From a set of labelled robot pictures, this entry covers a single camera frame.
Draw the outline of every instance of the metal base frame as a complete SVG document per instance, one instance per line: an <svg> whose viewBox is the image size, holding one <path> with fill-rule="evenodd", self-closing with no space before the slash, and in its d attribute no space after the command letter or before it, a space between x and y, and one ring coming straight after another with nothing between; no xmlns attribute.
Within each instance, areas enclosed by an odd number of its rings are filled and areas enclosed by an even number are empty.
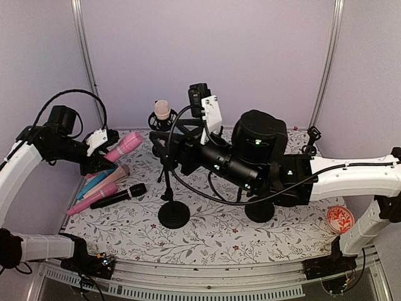
<svg viewBox="0 0 401 301"><path fill-rule="evenodd" d="M372 274L379 300L392 300L374 246L366 248L365 273ZM363 257L357 258L362 268ZM131 300L243 301L289 300L305 296L302 285L333 279L340 273L307 280L301 260L255 265L187 266L119 260L111 280L95 279L103 293ZM79 287L76 273L50 260L39 267L27 301L38 301L44 277Z"/></svg>

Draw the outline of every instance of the white arm segment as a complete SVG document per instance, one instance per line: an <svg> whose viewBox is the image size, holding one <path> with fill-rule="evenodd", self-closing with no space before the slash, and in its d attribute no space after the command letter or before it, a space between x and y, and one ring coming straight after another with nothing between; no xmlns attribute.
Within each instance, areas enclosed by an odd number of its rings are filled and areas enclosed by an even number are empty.
<svg viewBox="0 0 401 301"><path fill-rule="evenodd" d="M29 174L42 161L33 144L25 143L0 171L0 228L15 195ZM69 258L74 254L74 242L62 235L24 235L13 233L23 239L21 242L21 262L47 260L49 258Z"/></svg>
<svg viewBox="0 0 401 301"><path fill-rule="evenodd" d="M29 174L42 161L33 144L25 143L0 171L0 228L4 224L8 209Z"/></svg>
<svg viewBox="0 0 401 301"><path fill-rule="evenodd" d="M379 218L380 208L372 201L357 223L340 236L340 250L344 256L357 256L380 231L390 224L388 219Z"/></svg>
<svg viewBox="0 0 401 301"><path fill-rule="evenodd" d="M393 155L374 159L326 159L314 157L310 160L312 173L324 168L349 163L394 162L392 166L351 166L324 172L313 184L310 201L336 196L379 195L395 197L401 191L401 164Z"/></svg>
<svg viewBox="0 0 401 301"><path fill-rule="evenodd" d="M313 184L310 201L336 196L379 195L396 197L401 191L401 164L393 155L374 159L334 160L314 157L310 161L312 173L324 168L349 163L384 163L391 166L351 166L324 172ZM390 224L389 220L379 218L380 208L372 201L369 208L356 224L340 237L340 250L343 256L357 256L379 232Z"/></svg>
<svg viewBox="0 0 401 301"><path fill-rule="evenodd" d="M63 235L26 235L12 233L23 239L21 262L47 260L49 258L70 258L74 255L74 242Z"/></svg>

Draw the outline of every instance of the patterned table surface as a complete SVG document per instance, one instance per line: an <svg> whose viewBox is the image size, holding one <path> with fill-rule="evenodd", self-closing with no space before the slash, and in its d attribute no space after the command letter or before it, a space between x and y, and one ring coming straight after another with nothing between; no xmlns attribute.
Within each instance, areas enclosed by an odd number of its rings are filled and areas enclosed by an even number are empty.
<svg viewBox="0 0 401 301"><path fill-rule="evenodd" d="M131 168L131 176L118 183L120 189L145 183L148 192L103 209L87 209L69 219L66 233L84 238L92 253L107 252L121 259L186 265L232 265L295 260L329 253L335 235L326 221L327 210L344 206L342 198L315 201L309 206L276 207L267 223L250 221L242 207L221 205L200 197L172 177L176 201L190 209L188 224L178 230L160 225L157 213L165 202L160 196L164 182L156 182L161 164L152 154L148 131L140 130L142 145L123 157L119 164ZM121 131L120 137L130 131ZM224 137L229 140L231 131ZM308 136L302 131L288 132L286 152L297 154ZM193 187L212 194L207 170L199 169L184 179ZM215 177L216 189L235 199L236 187Z"/></svg>

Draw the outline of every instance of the blue microphone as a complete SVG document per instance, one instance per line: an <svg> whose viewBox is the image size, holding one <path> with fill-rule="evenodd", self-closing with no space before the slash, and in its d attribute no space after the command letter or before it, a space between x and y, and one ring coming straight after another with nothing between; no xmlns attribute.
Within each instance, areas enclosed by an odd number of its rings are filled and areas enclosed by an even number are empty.
<svg viewBox="0 0 401 301"><path fill-rule="evenodd" d="M113 169L109 169L107 171L102 171L101 173L99 173L96 177L94 177L92 179L92 181L90 181L81 191L80 193L78 193L76 195L77 199L83 199L83 196L92 188L94 188L97 184L99 184L100 182L102 182L104 179L106 179L107 176L109 176L110 174L112 174L116 169L117 169L118 165L115 164L115 167Z"/></svg>

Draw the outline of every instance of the round stand base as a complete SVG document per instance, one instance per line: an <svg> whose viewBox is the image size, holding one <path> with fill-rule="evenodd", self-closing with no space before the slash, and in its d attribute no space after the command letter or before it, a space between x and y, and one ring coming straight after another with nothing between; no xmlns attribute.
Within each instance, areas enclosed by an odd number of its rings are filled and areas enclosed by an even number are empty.
<svg viewBox="0 0 401 301"><path fill-rule="evenodd" d="M274 205L268 201L245 205L245 214L255 223L265 223L273 218Z"/></svg>
<svg viewBox="0 0 401 301"><path fill-rule="evenodd" d="M181 202L174 201L175 213L171 212L171 204L165 203L159 209L159 222L168 229L179 229L185 226L189 221L189 208Z"/></svg>

